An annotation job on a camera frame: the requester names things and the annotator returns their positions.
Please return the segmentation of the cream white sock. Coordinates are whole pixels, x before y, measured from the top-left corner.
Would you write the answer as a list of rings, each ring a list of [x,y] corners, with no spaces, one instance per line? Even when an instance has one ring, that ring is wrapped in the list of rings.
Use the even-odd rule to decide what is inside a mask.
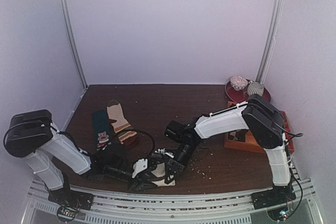
[[[164,177],[165,177],[165,173],[166,173],[164,163],[158,164],[156,169],[151,171],[151,172],[159,178],[159,180],[157,182],[155,182],[156,186],[167,187],[167,186],[164,186]]]

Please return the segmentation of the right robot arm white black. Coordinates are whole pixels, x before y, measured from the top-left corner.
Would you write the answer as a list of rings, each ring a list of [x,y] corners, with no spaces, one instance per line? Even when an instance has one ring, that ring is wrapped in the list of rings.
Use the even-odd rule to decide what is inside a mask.
[[[168,155],[166,173],[178,176],[184,172],[194,150],[202,140],[222,133],[249,130],[268,157],[272,182],[269,192],[272,203],[279,204],[289,196],[291,182],[289,154],[286,150],[284,117],[263,97],[253,94],[245,102],[216,113],[204,114],[190,124],[171,121],[164,134],[179,143]]]

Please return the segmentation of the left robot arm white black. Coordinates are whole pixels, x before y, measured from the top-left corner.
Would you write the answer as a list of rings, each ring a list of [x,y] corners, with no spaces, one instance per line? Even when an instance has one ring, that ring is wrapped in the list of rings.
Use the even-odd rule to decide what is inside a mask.
[[[128,183],[131,191],[142,191],[164,184],[162,165],[147,158],[131,165],[125,148],[111,143],[91,154],[53,124],[48,110],[14,115],[4,135],[4,147],[13,157],[24,159],[33,172],[64,205],[71,205],[75,192],[66,186],[65,175],[52,163],[55,157],[86,180],[112,177]]]

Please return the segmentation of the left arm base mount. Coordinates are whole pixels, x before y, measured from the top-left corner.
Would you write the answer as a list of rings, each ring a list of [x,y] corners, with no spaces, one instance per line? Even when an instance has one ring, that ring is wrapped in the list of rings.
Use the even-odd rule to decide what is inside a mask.
[[[55,202],[60,206],[71,207],[75,209],[90,210],[94,195],[67,188],[48,191],[48,200]]]

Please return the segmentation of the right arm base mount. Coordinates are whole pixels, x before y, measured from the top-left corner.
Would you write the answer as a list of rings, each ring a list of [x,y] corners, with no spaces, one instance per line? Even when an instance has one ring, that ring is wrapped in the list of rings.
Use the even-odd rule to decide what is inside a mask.
[[[268,208],[295,200],[296,194],[290,182],[287,186],[275,186],[272,189],[251,194],[254,209]]]

